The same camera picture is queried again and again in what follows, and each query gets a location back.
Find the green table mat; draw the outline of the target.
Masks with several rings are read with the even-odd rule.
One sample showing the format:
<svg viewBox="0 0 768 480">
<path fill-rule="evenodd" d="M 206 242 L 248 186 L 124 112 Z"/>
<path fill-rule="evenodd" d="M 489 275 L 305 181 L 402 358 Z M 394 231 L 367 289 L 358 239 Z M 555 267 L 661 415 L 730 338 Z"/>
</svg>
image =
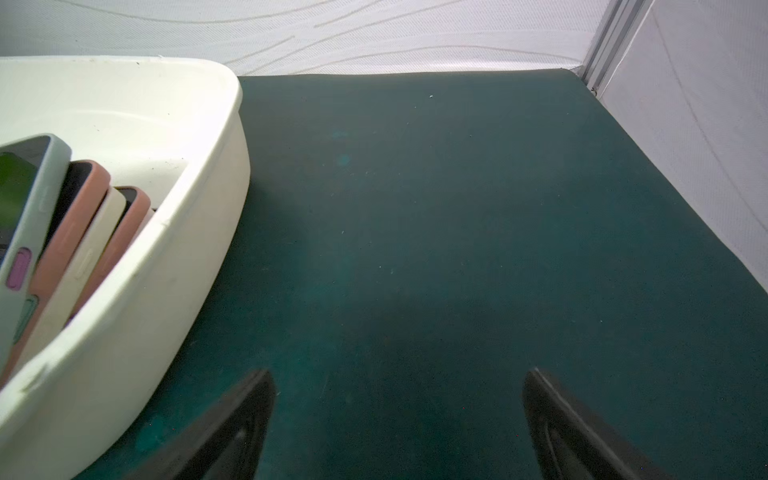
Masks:
<svg viewBox="0 0 768 480">
<path fill-rule="evenodd" d="M 533 367 L 678 479 L 766 477 L 766 292 L 572 72 L 241 86 L 231 247 L 85 478 L 266 368 L 261 479 L 536 479 Z"/>
</svg>

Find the dark pink case phone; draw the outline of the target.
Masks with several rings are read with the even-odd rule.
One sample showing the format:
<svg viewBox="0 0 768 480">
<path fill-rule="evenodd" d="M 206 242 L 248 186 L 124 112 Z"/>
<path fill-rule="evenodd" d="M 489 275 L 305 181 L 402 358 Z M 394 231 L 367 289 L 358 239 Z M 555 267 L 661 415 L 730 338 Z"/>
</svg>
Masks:
<svg viewBox="0 0 768 480">
<path fill-rule="evenodd" d="M 84 304 L 91 298 L 154 215 L 151 199 L 139 187 L 118 186 L 116 190 L 126 200 L 123 214 L 103 254 L 86 282 L 80 297 L 76 301 L 68 322 L 76 316 Z"/>
</svg>

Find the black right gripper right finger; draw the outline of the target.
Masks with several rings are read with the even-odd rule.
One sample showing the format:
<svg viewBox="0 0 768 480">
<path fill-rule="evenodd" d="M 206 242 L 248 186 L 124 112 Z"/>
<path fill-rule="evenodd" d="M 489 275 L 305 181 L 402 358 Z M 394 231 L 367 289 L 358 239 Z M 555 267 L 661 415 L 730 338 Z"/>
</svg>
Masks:
<svg viewBox="0 0 768 480">
<path fill-rule="evenodd" d="M 554 375 L 526 372 L 522 403 L 544 479 L 669 479 Z"/>
</svg>

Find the mint green case phone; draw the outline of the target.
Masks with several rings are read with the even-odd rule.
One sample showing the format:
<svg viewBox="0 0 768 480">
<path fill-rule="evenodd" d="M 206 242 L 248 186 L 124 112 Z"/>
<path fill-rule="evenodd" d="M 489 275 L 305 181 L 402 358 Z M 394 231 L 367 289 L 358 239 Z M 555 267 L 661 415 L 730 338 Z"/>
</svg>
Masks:
<svg viewBox="0 0 768 480">
<path fill-rule="evenodd" d="M 2 365 L 10 355 L 33 263 L 42 252 L 70 161 L 70 147 L 53 134 L 1 146 Z"/>
</svg>

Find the cream case phone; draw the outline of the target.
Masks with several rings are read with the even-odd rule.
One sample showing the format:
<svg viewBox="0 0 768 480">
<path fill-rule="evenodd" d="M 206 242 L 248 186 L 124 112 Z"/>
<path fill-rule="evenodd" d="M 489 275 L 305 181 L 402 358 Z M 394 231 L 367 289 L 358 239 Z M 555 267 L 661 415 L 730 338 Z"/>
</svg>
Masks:
<svg viewBox="0 0 768 480">
<path fill-rule="evenodd" d="M 42 351 L 62 331 L 121 220 L 125 206 L 125 197 L 117 189 L 109 187 L 59 285 L 37 316 L 31 332 L 22 338 L 21 349 L 4 372 L 7 378 Z"/>
</svg>

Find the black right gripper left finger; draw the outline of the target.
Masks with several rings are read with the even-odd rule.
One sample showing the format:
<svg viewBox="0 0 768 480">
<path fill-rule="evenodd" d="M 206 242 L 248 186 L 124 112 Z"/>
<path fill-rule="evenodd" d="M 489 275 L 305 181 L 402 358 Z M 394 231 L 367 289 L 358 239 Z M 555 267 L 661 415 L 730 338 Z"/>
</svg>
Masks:
<svg viewBox="0 0 768 480">
<path fill-rule="evenodd" d="M 265 369 L 248 373 L 127 479 L 253 479 L 276 386 Z"/>
</svg>

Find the white plastic storage box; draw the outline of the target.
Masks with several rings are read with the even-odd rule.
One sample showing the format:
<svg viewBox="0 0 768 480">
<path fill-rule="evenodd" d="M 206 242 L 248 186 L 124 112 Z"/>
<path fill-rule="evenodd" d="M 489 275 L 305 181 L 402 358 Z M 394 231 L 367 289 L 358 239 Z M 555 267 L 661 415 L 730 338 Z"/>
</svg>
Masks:
<svg viewBox="0 0 768 480">
<path fill-rule="evenodd" d="M 5 57 L 1 139 L 53 133 L 136 186 L 154 215 L 72 322 L 1 391 L 1 475 L 70 479 L 141 413 L 193 325 L 250 182 L 226 66 L 200 59 Z"/>
</svg>

